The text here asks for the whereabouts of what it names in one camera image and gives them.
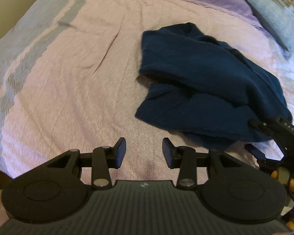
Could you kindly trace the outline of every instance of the gray pillow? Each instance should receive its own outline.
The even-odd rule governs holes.
[[[294,52],[294,19],[272,0],[246,0],[262,26],[282,48]]]

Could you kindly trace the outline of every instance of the navy blue garment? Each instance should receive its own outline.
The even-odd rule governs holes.
[[[135,115],[148,124],[222,150],[270,139],[248,126],[251,118],[292,121],[274,75],[192,23],[144,32],[142,51],[140,73],[158,82]]]

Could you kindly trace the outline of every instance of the pink blanket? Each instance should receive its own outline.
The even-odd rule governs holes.
[[[16,177],[71,148],[91,152],[125,137],[127,153],[122,167],[111,171],[114,179],[176,181],[178,170],[167,167],[162,139],[169,137],[175,145],[189,145],[198,152],[207,150],[139,121],[134,114],[147,94],[144,79],[138,77],[143,31],[186,22],[277,74],[264,34],[224,12],[182,0],[87,0],[36,61],[15,96],[2,127],[8,172]],[[33,43],[57,25],[54,21]],[[33,43],[11,62],[6,80]],[[292,102],[292,89],[284,90]],[[3,85],[0,95],[5,91]],[[243,143],[237,143],[230,151],[254,162],[242,149]],[[198,182],[206,179],[205,169],[198,169]],[[83,170],[82,180],[90,183],[89,169]]]

